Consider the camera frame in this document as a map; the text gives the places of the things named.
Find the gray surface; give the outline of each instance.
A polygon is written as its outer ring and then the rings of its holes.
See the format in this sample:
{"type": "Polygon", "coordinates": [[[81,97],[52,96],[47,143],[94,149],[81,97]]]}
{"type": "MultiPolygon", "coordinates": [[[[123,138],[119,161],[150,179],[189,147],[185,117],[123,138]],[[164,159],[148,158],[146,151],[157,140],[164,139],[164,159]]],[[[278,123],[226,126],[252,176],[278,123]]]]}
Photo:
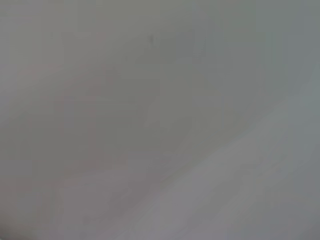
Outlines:
{"type": "Polygon", "coordinates": [[[319,80],[319,10],[315,0],[1,1],[0,235],[276,240],[310,226],[314,236],[319,88],[307,83],[319,80]],[[228,157],[210,165],[218,153],[228,157]],[[234,196],[254,196],[258,175],[291,155],[309,164],[234,223],[234,196]],[[221,219],[228,231],[210,227],[221,219]]]}

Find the white surface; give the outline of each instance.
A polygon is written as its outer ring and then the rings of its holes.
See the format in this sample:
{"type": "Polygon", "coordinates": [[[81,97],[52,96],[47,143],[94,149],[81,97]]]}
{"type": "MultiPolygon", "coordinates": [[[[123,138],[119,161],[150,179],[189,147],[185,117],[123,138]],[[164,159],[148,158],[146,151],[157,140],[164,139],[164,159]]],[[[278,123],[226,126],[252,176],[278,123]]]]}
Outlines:
{"type": "Polygon", "coordinates": [[[319,207],[319,22],[315,0],[1,1],[0,234],[292,239],[319,207]]]}

